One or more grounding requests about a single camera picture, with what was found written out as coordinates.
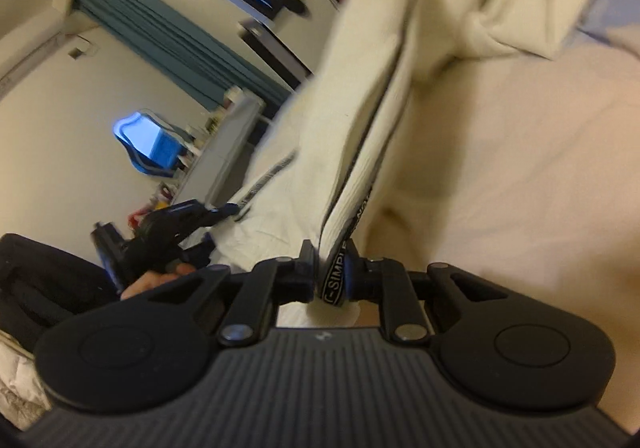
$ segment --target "metal screw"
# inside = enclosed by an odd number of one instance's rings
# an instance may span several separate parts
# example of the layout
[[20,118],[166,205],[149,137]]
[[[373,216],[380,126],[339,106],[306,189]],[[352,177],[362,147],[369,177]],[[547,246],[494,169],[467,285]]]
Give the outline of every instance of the metal screw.
[[222,329],[222,337],[228,342],[242,342],[253,336],[254,330],[249,325],[227,325]]
[[404,342],[416,342],[426,338],[428,331],[417,323],[405,323],[400,325],[395,332],[399,340]]

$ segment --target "curtain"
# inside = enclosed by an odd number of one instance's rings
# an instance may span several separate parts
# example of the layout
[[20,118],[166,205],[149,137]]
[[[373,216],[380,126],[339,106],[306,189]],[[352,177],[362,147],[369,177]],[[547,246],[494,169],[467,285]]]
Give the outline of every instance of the curtain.
[[208,110],[233,85],[266,101],[272,117],[290,92],[161,0],[75,0],[84,12]]

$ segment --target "black device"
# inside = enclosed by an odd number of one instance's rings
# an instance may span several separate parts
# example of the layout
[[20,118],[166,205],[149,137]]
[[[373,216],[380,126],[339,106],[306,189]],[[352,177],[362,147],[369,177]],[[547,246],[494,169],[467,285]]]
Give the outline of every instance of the black device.
[[54,403],[27,446],[620,448],[597,408],[614,349],[592,323],[445,263],[360,258],[380,327],[280,329],[316,251],[214,265],[70,319],[36,346]]
[[215,225],[238,212],[235,204],[207,209],[192,200],[152,211],[134,238],[125,240],[116,227],[96,224],[91,238],[111,281],[120,293],[146,271],[164,273],[173,261],[190,263],[196,268],[209,265],[215,244],[207,233],[198,245],[183,249],[180,243],[201,227]]

